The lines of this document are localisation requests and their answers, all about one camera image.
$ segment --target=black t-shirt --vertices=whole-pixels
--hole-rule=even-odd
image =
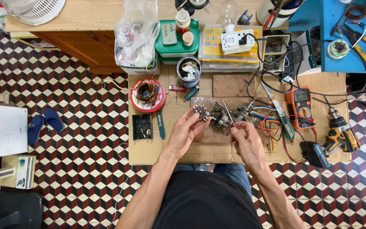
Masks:
[[[247,191],[237,182],[206,171],[177,171],[170,177],[153,228],[263,227]]]

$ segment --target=digital multimeter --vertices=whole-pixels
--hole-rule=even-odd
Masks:
[[[309,87],[302,87],[301,89],[294,88],[285,94],[287,109],[291,115],[291,122],[296,130],[312,128],[314,126],[312,115],[312,94],[306,92],[310,91]]]

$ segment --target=tiled floor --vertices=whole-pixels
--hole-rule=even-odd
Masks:
[[[86,68],[64,52],[34,50],[0,34],[0,93],[32,116],[51,106],[68,126],[63,132],[45,127],[29,147],[38,159],[34,191],[44,196],[44,228],[106,228],[115,215],[116,224],[150,171],[116,153],[128,158],[125,145],[119,146],[128,142],[128,95],[94,83],[110,77],[126,86],[126,76],[94,75]],[[353,101],[349,108],[363,145],[353,162],[329,169],[270,165],[307,227],[366,228],[366,106]],[[254,182],[252,194],[264,228],[272,228]]]

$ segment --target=blue jeans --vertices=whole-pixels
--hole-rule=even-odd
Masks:
[[[244,164],[227,163],[215,164],[213,173],[225,176],[238,184],[242,185],[252,199],[251,185],[249,184],[248,175],[245,171]],[[177,164],[173,172],[176,171],[200,171],[201,164]]]

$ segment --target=white board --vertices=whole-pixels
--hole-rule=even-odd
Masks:
[[[28,151],[28,110],[0,106],[0,156]]]

